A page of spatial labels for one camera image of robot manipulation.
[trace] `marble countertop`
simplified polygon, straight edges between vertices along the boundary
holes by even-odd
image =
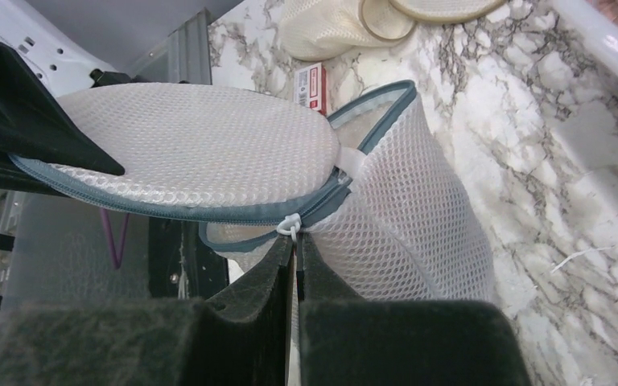
[[[290,98],[282,0],[210,26],[212,82]],[[618,101],[545,0],[324,62],[329,111],[412,79],[495,256],[535,385],[618,384]]]

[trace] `mesh laundry bag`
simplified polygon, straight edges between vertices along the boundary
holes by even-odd
[[[390,0],[403,14],[423,22],[462,23],[479,18],[505,0]]]
[[[393,46],[414,26],[389,0],[286,0],[278,33],[293,57],[325,60],[354,46]]]
[[[271,96],[194,84],[93,88],[60,104],[127,170],[12,156],[66,195],[204,222],[203,241],[244,271],[294,226],[367,299],[491,300],[487,239],[410,81],[328,119]]]

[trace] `red and white box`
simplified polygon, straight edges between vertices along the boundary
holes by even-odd
[[[295,103],[326,115],[326,69],[321,63],[295,71]]]

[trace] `gray metal panel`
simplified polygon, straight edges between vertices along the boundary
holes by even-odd
[[[212,84],[207,25],[211,16],[203,10],[153,47],[127,72],[154,82]]]

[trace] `zipper pull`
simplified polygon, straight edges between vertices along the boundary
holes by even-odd
[[[286,219],[281,221],[281,223],[276,227],[276,232],[284,235],[290,236],[292,238],[292,242],[297,244],[297,232],[302,228],[302,218],[299,217],[299,214],[295,213],[289,216],[286,216]]]

